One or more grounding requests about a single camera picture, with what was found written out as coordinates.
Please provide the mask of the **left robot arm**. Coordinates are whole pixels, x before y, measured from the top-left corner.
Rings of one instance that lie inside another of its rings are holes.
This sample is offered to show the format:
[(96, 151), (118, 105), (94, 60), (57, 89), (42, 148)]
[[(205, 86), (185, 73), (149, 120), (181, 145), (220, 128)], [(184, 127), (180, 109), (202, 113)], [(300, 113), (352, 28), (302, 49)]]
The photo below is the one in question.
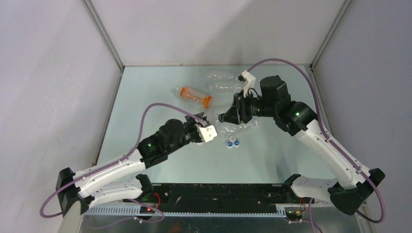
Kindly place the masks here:
[(168, 156), (190, 143), (206, 143), (217, 136), (215, 127), (202, 113), (186, 116), (185, 122), (170, 119), (151, 136), (142, 139), (136, 149), (120, 158), (99, 166), (73, 172), (69, 167), (61, 170), (56, 184), (61, 189), (57, 197), (62, 215), (66, 215), (76, 202), (80, 213), (97, 205), (117, 200), (135, 199), (148, 202), (154, 188), (147, 175), (141, 172), (158, 165)]

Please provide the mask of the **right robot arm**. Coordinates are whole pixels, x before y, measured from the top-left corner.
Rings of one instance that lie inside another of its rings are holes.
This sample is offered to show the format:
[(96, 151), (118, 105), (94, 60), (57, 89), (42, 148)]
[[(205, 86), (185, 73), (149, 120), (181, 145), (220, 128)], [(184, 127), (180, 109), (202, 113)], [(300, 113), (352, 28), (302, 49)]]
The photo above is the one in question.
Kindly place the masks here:
[(369, 169), (322, 131), (317, 114), (305, 103), (291, 100), (287, 84), (279, 76), (259, 83), (261, 95), (248, 91), (234, 94), (231, 107), (218, 116), (220, 122), (240, 125), (253, 117), (270, 117), (282, 131), (295, 137), (315, 152), (335, 176), (312, 179), (293, 174), (283, 183), (285, 201), (314, 198), (332, 203), (346, 215), (354, 215), (378, 186), (385, 174), (379, 168)]

